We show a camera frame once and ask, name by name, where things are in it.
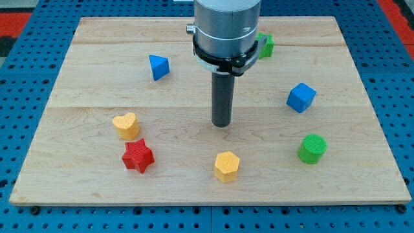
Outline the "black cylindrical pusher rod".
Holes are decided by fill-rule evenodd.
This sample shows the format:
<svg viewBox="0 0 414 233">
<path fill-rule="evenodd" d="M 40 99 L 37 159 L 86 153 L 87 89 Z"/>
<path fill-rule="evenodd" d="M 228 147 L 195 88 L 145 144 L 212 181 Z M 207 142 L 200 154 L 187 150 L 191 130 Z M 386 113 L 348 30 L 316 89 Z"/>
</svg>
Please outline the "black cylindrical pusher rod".
<svg viewBox="0 0 414 233">
<path fill-rule="evenodd" d="M 234 76 L 212 73 L 212 123 L 223 128 L 230 124 Z"/>
</svg>

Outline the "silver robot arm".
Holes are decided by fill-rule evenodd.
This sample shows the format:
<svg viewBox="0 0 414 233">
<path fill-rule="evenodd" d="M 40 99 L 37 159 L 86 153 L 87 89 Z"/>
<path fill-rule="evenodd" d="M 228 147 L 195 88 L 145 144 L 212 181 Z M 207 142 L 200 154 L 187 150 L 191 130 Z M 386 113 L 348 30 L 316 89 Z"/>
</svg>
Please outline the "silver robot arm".
<svg viewBox="0 0 414 233">
<path fill-rule="evenodd" d="M 257 39 L 260 0 L 195 0 L 193 53 L 212 73 L 212 123 L 224 128 L 232 118 L 235 78 L 258 60 L 267 37 Z"/>
</svg>

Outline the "black clamp ring mount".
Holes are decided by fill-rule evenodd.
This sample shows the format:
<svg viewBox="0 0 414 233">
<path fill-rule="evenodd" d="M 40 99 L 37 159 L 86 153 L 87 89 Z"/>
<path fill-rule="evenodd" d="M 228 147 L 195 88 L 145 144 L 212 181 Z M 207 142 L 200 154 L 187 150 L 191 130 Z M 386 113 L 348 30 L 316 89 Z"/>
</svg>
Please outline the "black clamp ring mount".
<svg viewBox="0 0 414 233">
<path fill-rule="evenodd" d="M 258 60 L 261 49 L 267 43 L 267 36 L 262 36 L 259 40 L 255 40 L 250 49 L 234 58 L 219 58 L 207 54 L 198 46 L 195 37 L 193 37 L 192 43 L 196 61 L 204 69 L 221 75 L 242 76 Z"/>
</svg>

